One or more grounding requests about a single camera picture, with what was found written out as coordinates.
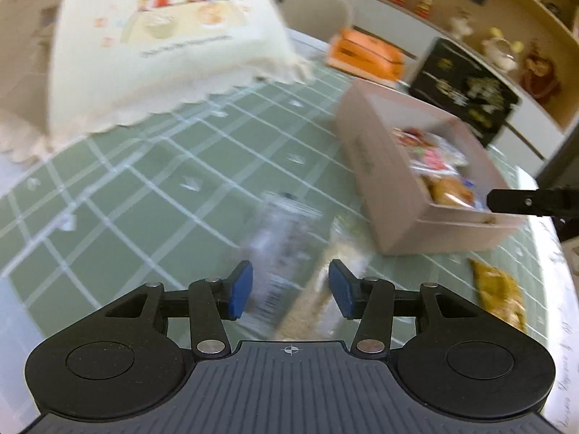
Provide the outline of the beige cracker packet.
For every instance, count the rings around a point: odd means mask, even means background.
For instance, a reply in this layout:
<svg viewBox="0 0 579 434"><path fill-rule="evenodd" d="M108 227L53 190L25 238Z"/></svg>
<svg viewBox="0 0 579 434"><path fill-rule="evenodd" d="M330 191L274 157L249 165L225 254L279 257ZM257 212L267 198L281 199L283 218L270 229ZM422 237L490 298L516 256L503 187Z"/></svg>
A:
<svg viewBox="0 0 579 434"><path fill-rule="evenodd" d="M368 226L357 217L336 216L323 249L303 290L276 329L282 341L329 340L338 337L342 314L329 285L332 260L342 261L355 275L363 275L375 253Z"/></svg>

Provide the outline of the clear dark snack packet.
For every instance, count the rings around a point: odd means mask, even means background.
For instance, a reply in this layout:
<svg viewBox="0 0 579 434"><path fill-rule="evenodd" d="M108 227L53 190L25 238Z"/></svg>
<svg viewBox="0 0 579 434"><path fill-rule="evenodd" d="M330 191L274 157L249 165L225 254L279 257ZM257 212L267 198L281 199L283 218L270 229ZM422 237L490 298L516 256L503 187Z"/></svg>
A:
<svg viewBox="0 0 579 434"><path fill-rule="evenodd" d="M301 292L302 264L311 259L311 232L322 214L290 193L267 191L241 241L240 257L253 266L242 320L255 333L272 333Z"/></svg>

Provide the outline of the yellow snack packet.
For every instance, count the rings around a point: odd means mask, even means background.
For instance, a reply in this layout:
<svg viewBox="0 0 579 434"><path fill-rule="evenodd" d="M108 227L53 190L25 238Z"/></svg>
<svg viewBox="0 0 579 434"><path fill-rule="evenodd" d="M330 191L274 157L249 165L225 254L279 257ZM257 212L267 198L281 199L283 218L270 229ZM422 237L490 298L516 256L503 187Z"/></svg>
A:
<svg viewBox="0 0 579 434"><path fill-rule="evenodd" d="M517 281L507 272L470 260L480 306L525 333L526 311Z"/></svg>

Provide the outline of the pink cardboard snack box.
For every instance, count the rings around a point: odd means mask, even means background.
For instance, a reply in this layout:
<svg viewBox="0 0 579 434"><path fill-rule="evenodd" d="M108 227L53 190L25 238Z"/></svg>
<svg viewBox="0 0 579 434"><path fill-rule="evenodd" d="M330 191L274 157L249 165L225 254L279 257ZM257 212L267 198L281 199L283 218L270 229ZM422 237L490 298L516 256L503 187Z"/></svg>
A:
<svg viewBox="0 0 579 434"><path fill-rule="evenodd" d="M438 205L393 136L421 128L446 138L466 156L465 175L480 199L506 181L467 124L397 90L356 78L335 112L357 189L372 221L379 251L387 256L485 251L515 233L524 217Z"/></svg>

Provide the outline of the green checked tablecloth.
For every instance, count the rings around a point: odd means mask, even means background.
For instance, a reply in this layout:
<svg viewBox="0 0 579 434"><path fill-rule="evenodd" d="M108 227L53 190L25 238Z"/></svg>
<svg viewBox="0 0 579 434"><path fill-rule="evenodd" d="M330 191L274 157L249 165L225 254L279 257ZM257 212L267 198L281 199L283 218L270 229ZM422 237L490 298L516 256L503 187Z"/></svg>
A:
<svg viewBox="0 0 579 434"><path fill-rule="evenodd" d="M95 135L33 167L1 200L2 342L29 352L139 285L179 290L224 275L267 191L322 214L300 268L302 291L334 218L367 225L333 133L347 87L347 76L316 64L311 83L237 89ZM435 281L474 299L470 260L517 279L528 333L545 341L547 302L529 227L482 253L375 252L361 276L406 290Z"/></svg>

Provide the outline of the white duck figurine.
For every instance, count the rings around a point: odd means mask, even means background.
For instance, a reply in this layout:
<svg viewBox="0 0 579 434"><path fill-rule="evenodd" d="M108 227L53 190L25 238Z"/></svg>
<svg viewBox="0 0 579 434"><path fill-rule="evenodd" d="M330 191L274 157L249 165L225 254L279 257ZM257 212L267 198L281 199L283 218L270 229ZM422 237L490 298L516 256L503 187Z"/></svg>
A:
<svg viewBox="0 0 579 434"><path fill-rule="evenodd" d="M517 69L517 56L524 49L524 44L518 40L508 41L497 27L491 27L489 34L482 42L483 55L502 73Z"/></svg>

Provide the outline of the black gift box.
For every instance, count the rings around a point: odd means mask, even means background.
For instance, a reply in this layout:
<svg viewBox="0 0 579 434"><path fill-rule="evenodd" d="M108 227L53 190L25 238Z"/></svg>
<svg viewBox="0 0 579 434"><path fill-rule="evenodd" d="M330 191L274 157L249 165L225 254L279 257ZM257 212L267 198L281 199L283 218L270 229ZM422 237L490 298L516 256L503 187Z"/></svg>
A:
<svg viewBox="0 0 579 434"><path fill-rule="evenodd" d="M500 133L520 97L453 41L439 37L411 76L408 93L463 120L483 146Z"/></svg>

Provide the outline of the orange carton box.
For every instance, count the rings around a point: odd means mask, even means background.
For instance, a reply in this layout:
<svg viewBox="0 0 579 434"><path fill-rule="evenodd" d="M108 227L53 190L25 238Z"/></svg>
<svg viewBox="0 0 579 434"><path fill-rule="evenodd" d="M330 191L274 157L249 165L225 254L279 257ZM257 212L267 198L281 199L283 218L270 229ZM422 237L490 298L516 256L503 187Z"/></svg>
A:
<svg viewBox="0 0 579 434"><path fill-rule="evenodd" d="M400 81L405 68L403 53L397 47L354 29L342 29L332 38L326 64L383 85Z"/></svg>

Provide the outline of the cream mesh food cover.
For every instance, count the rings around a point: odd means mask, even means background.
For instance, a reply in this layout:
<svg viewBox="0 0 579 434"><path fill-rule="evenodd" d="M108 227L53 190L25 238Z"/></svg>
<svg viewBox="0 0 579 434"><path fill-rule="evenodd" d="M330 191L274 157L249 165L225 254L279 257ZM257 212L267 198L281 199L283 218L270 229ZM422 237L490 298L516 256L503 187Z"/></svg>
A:
<svg viewBox="0 0 579 434"><path fill-rule="evenodd" d="M1 150L16 163L258 78L309 76L276 0L1 0Z"/></svg>

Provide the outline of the beige dining chair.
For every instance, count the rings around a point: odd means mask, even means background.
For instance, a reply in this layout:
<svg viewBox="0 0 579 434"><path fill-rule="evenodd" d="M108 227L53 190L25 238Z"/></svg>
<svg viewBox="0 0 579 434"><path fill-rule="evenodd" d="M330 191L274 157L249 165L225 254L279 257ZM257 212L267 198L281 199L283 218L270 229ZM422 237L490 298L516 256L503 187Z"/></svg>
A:
<svg viewBox="0 0 579 434"><path fill-rule="evenodd" d="M281 12L288 27L324 42L353 26L353 9L342 0L283 0Z"/></svg>

